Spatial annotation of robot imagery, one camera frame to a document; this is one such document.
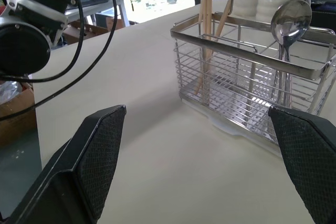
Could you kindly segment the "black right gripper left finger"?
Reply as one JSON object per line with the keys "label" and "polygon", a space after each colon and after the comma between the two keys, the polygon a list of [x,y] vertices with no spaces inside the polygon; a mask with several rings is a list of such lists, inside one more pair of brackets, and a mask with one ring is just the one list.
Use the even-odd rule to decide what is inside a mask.
{"label": "black right gripper left finger", "polygon": [[1,223],[97,223],[116,171],[125,105],[87,116]]}

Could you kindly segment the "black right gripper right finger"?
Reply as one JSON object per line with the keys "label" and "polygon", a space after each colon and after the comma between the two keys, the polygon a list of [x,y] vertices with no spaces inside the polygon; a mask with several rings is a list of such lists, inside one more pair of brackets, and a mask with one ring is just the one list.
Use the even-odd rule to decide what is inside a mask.
{"label": "black right gripper right finger", "polygon": [[335,223],[335,126],[274,105],[268,115],[287,173],[314,223]]}

